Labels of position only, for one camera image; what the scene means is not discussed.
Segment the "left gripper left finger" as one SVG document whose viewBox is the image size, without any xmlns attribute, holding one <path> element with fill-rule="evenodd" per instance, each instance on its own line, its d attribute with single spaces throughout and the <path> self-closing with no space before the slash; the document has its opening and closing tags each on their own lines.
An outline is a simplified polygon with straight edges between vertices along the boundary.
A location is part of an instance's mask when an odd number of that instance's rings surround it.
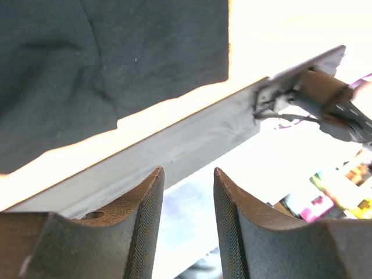
<svg viewBox="0 0 372 279">
<path fill-rule="evenodd" d="M 1 213 L 2 278 L 151 278 L 164 193 L 156 168 L 83 219 Z"/>
</svg>

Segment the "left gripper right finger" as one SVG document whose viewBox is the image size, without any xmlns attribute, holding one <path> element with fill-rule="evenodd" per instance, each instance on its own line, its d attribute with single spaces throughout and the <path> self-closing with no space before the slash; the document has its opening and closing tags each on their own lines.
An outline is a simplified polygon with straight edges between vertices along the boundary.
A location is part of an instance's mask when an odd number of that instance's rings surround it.
<svg viewBox="0 0 372 279">
<path fill-rule="evenodd" d="M 214 208 L 224 278 L 371 277 L 371 221 L 283 214 L 214 171 Z"/>
</svg>

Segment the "black t shirt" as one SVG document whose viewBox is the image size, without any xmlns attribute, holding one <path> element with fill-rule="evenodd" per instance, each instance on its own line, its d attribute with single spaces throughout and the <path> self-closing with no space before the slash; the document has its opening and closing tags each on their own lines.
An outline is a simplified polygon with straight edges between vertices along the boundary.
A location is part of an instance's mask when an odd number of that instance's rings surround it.
<svg viewBox="0 0 372 279">
<path fill-rule="evenodd" d="M 2 1 L 1 173 L 227 79 L 227 1 Z"/>
</svg>

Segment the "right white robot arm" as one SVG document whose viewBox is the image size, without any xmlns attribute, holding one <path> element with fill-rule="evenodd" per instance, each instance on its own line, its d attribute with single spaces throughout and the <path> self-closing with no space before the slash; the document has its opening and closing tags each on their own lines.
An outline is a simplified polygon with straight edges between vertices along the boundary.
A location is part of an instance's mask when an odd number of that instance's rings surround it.
<svg viewBox="0 0 372 279">
<path fill-rule="evenodd" d="M 371 147 L 371 119 L 351 99 L 355 89 L 316 67 L 293 68 L 269 80 L 257 92 L 254 118 L 304 120 L 319 125 L 319 130 L 345 142 Z M 279 115 L 277 101 L 296 105 L 311 114 Z"/>
</svg>

